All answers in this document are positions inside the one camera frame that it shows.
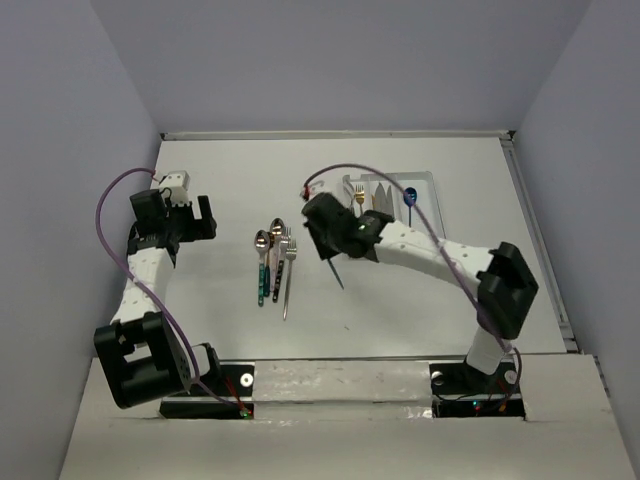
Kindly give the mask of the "all silver fork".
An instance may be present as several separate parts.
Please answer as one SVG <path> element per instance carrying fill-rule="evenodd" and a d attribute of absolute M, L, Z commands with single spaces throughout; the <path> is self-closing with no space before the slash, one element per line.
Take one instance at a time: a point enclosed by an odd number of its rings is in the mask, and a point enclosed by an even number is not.
<path fill-rule="evenodd" d="M 288 247 L 285 252 L 287 261 L 287 274 L 285 284 L 284 306 L 283 306 L 283 320 L 287 319 L 289 312 L 289 299 L 291 292 L 292 274 L 293 274 L 293 262 L 297 257 L 297 242 L 296 239 L 291 237 L 289 239 Z"/>

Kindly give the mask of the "gold fork green handle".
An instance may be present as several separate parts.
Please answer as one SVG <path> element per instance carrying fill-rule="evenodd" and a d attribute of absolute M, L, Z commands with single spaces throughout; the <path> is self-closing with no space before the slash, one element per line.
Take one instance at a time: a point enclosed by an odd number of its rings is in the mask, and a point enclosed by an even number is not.
<path fill-rule="evenodd" d="M 365 202 L 366 194 L 364 190 L 364 186 L 361 184 L 355 185 L 354 199 L 359 206 L 359 215 L 362 216 L 364 214 L 364 202 Z"/>

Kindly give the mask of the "pink handled spoon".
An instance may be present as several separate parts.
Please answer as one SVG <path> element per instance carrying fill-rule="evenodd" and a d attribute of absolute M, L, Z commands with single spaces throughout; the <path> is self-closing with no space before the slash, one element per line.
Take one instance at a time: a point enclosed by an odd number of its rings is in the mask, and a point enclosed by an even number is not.
<path fill-rule="evenodd" d="M 283 231 L 286 229 L 284 221 L 276 217 L 270 225 L 269 236 L 271 246 L 267 255 L 267 266 L 265 271 L 265 296 L 269 297 L 275 285 L 275 277 L 277 272 L 278 256 L 280 250 L 280 240 Z"/>

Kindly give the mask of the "teal handled spoon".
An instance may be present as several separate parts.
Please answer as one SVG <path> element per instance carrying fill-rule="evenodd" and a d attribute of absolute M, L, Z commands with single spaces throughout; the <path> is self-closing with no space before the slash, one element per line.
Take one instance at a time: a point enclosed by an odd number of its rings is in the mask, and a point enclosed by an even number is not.
<path fill-rule="evenodd" d="M 254 238 L 254 247 L 258 253 L 258 306 L 264 306 L 265 267 L 266 257 L 271 246 L 270 235 L 265 230 L 259 230 Z"/>

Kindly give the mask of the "blue metallic spoon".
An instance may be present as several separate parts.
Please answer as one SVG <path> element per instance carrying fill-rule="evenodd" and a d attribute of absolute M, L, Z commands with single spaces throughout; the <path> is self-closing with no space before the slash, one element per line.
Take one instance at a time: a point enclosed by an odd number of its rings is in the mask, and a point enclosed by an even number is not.
<path fill-rule="evenodd" d="M 418 198 L 417 190 L 414 187 L 407 187 L 403 193 L 404 203 L 408 208 L 408 226 L 412 226 L 412 212 Z"/>

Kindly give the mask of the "pink handled fork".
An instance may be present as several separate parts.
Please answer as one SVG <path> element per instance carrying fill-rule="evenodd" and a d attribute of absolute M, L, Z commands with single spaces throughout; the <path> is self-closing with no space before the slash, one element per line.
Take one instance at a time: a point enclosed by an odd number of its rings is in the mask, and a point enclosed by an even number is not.
<path fill-rule="evenodd" d="M 348 205 L 352 207 L 354 202 L 355 188 L 348 176 L 344 176 L 342 178 L 342 188 Z"/>

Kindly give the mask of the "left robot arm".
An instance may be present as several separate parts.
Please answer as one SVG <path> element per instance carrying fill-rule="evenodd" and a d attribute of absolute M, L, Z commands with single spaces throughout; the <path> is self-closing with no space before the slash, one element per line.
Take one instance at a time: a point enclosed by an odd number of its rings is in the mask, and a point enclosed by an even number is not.
<path fill-rule="evenodd" d="M 165 297 L 183 243 L 212 240 L 217 223 L 209 198 L 174 199 L 176 189 L 151 189 L 130 197 L 135 220 L 124 265 L 127 281 L 112 320 L 94 332 L 94 347 L 116 405 L 121 409 L 185 392 L 215 392 L 221 370 L 195 352 L 169 315 Z"/>

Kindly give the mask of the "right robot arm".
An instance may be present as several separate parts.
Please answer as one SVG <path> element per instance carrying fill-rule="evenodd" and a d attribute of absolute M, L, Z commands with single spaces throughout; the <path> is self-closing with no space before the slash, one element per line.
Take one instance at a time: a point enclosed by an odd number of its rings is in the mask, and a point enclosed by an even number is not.
<path fill-rule="evenodd" d="M 326 192 L 308 200 L 302 215 L 323 260 L 340 254 L 364 258 L 459 287 L 476 310 L 478 322 L 460 379 L 473 392 L 482 392 L 496 381 L 499 365 L 519 337 L 539 290 L 515 245 L 472 247 L 423 233 L 375 210 L 355 216 Z"/>

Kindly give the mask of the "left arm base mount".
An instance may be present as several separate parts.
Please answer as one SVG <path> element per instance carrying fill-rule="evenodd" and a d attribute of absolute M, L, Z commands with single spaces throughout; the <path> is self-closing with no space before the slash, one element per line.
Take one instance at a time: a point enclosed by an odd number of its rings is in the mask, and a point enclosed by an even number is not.
<path fill-rule="evenodd" d="M 253 420 L 254 362 L 222 362 L 221 375 L 203 375 L 187 393 L 161 400 L 159 415 L 179 420 Z"/>

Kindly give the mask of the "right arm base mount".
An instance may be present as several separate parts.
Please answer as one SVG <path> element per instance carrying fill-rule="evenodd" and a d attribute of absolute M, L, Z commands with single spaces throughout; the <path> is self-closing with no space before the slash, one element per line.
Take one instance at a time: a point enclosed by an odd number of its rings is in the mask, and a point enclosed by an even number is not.
<path fill-rule="evenodd" d="M 519 367 L 502 361 L 485 375 L 464 362 L 429 365 L 432 413 L 435 418 L 525 418 Z"/>

